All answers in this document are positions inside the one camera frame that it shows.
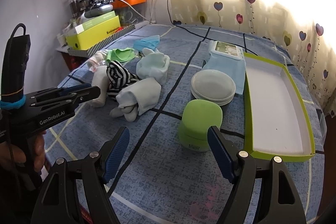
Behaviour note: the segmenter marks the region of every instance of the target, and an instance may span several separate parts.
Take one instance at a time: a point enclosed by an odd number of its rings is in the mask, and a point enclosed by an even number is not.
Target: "yellow box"
[[[114,34],[120,27],[119,16],[104,21],[92,28],[71,37],[66,37],[67,43],[74,50],[87,50],[93,45]]]

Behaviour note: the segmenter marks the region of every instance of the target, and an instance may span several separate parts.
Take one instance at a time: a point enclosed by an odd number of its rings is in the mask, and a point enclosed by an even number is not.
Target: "human hand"
[[[44,138],[43,138],[44,134],[46,134],[46,131],[42,131],[39,135],[37,135],[34,144],[34,151],[35,151],[34,170],[36,172],[40,172],[44,165]],[[14,161],[16,163],[21,164],[25,163],[26,162],[25,153],[16,145],[11,145],[11,147],[13,150]],[[3,142],[0,144],[0,165],[5,170],[8,171],[12,170],[13,168],[7,142]]]

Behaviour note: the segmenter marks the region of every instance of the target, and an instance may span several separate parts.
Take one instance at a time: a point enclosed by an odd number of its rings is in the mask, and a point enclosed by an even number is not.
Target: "green lid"
[[[209,127],[220,128],[222,120],[223,112],[220,106],[206,100],[192,100],[186,105],[182,115],[184,134],[206,141]]]

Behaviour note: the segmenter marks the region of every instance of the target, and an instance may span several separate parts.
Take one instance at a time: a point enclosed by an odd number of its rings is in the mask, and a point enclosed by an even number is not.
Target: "black and white striped cloth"
[[[112,61],[106,69],[107,76],[110,79],[110,85],[107,90],[109,97],[115,98],[125,87],[140,81],[139,77],[130,73],[120,62]]]

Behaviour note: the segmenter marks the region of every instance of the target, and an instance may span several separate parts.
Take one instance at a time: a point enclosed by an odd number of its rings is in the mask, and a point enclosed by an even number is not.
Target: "open cardboard box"
[[[254,158],[306,161],[315,154],[314,137],[302,97],[287,68],[245,54],[244,149]]]

